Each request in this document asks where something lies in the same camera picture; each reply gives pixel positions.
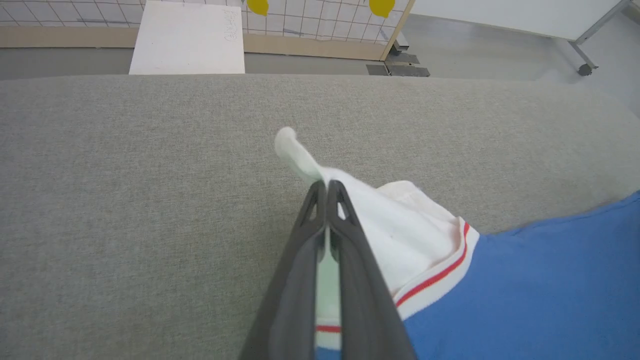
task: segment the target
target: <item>sheet of paper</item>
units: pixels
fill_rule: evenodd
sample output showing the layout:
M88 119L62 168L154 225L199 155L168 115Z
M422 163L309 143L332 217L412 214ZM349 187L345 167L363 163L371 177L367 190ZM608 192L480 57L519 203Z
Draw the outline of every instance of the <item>sheet of paper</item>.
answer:
M129 74L244 74L240 7L147 1Z

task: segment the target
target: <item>grid-patterned board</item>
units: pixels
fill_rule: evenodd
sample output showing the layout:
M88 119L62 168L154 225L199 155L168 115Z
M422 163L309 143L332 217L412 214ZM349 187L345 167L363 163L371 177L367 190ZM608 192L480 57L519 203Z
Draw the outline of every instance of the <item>grid-patterned board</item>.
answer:
M268 0L267 16L242 0L164 0L240 6L245 33L386 45L409 0L395 0L386 18L370 0ZM137 28L146 0L32 0L0 2L0 26Z

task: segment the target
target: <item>lemon decoration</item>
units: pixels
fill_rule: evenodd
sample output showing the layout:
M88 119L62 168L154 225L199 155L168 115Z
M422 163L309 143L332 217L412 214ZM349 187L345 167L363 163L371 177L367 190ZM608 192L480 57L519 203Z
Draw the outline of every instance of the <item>lemon decoration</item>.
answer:
M269 10L269 3L267 3L267 0L246 0L246 5L254 13L267 16L267 11Z
M395 4L395 0L369 0L369 8L373 15L384 18L389 16L389 12L391 12Z

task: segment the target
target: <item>red stripe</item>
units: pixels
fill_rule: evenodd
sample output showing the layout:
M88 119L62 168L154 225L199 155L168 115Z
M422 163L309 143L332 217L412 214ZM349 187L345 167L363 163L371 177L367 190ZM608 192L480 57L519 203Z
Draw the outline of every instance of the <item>red stripe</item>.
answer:
M462 262L465 260L465 257L467 256L467 233L468 232L469 232L469 224L465 222L465 228L464 228L464 231L463 231L464 240L465 240L465 250L462 252L462 256L460 256L460 258L458 260L456 260L455 263L449 265L449 267L447 267L446 269L442 270L440 273L430 277L429 279L426 279L424 282L420 283L418 286L416 286L413 289L411 289L408 293L404 294L404 296L402 296L400 298L400 300L397 301L397 303L396 303L397 307L399 307L404 302L409 300L415 294L417 294L420 291L428 288L429 286L435 284L436 282L442 280L444 277L449 275L453 270L455 270L458 266L460 266L460 264L462 264ZM317 331L322 331L322 332L340 332L340 327L339 326L318 325L316 327L316 330Z

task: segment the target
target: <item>black wheel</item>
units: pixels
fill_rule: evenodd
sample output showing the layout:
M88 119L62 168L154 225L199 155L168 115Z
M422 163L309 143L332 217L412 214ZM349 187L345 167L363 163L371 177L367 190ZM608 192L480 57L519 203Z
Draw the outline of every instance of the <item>black wheel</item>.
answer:
M591 67L589 66L589 64L583 64L579 69L578 69L578 74L580 74L580 76L589 76L591 75L591 71L593 69L591 69Z

